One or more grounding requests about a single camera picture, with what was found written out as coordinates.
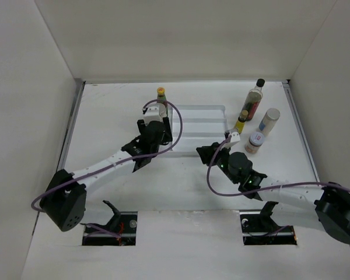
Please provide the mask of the red chili sauce bottle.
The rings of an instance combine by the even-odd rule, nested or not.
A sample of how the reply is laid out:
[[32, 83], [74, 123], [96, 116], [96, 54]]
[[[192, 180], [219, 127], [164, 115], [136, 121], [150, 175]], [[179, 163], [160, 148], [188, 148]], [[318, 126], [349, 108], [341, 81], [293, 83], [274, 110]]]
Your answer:
[[157, 103], [159, 104], [159, 112], [161, 117], [167, 117], [168, 105], [165, 95], [165, 89], [163, 87], [157, 88]]

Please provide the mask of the orange label jar white lid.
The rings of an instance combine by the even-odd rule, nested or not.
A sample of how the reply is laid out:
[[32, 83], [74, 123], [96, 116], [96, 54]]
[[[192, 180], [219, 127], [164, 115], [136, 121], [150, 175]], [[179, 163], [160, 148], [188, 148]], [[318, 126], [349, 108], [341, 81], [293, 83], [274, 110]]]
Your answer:
[[247, 143], [245, 144], [245, 150], [248, 153], [255, 154], [260, 149], [260, 147], [263, 145], [265, 141], [265, 136], [260, 132], [254, 132], [252, 133]]

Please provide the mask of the small yellow oil bottle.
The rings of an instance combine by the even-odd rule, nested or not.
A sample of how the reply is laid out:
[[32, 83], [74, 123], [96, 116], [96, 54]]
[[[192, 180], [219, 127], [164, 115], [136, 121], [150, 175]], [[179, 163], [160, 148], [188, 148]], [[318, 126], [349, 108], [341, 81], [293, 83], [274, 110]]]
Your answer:
[[236, 129], [239, 134], [241, 134], [243, 131], [248, 114], [249, 112], [247, 110], [242, 110], [234, 125], [234, 129]]

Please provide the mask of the white peppercorn jar blue label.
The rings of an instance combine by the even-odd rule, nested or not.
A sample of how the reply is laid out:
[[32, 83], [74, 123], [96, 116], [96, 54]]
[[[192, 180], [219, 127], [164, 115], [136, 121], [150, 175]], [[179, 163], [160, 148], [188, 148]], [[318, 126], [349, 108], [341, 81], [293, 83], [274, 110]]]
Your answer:
[[272, 131], [274, 128], [276, 122], [279, 120], [281, 114], [278, 109], [275, 108], [269, 108], [264, 117], [262, 118], [258, 130], [267, 137], [268, 134]]

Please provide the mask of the tall dark sauce bottle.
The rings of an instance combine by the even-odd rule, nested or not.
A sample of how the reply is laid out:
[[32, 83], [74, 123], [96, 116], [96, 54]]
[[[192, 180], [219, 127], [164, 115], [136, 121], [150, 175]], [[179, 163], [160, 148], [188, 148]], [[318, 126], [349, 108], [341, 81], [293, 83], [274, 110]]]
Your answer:
[[248, 92], [242, 108], [242, 110], [246, 110], [248, 112], [246, 121], [250, 121], [253, 119], [257, 111], [257, 108], [263, 98], [262, 89], [264, 85], [265, 85], [265, 80], [258, 79], [255, 84], [255, 87]]

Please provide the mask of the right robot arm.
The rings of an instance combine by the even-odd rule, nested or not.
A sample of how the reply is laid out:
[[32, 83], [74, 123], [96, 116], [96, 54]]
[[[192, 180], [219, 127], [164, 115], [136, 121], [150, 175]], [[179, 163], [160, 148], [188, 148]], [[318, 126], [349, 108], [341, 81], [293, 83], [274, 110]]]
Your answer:
[[350, 244], [350, 189], [338, 183], [305, 181], [285, 183], [257, 172], [242, 152], [230, 152], [226, 142], [196, 149], [201, 162], [217, 166], [238, 186], [237, 193], [210, 190], [221, 197], [244, 196], [262, 201], [260, 226], [267, 231], [277, 226], [299, 225], [325, 232], [333, 239]]

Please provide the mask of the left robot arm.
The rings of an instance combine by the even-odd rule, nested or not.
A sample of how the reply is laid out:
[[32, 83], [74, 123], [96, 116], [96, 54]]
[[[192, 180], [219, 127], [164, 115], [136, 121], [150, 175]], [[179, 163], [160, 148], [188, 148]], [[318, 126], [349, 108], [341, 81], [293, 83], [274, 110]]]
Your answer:
[[40, 198], [40, 209], [63, 231], [81, 222], [87, 196], [119, 176], [132, 174], [148, 165], [159, 148], [172, 141], [168, 117], [161, 121], [137, 122], [140, 135], [99, 163], [74, 172], [57, 171]]

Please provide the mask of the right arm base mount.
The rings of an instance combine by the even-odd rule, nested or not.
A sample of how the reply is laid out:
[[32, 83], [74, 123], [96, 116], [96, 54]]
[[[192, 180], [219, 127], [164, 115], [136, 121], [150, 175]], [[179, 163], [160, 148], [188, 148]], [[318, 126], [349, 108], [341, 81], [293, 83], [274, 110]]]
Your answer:
[[293, 226], [279, 226], [271, 218], [277, 202], [266, 202], [261, 210], [241, 211], [245, 246], [297, 245]]

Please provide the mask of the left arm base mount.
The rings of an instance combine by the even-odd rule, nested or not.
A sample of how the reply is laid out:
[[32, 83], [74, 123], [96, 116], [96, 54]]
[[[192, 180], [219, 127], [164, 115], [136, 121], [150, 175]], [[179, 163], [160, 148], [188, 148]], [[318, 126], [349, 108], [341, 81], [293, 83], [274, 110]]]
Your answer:
[[103, 200], [112, 211], [105, 223], [86, 223], [83, 246], [135, 246], [138, 227], [137, 212], [121, 212], [110, 201]]

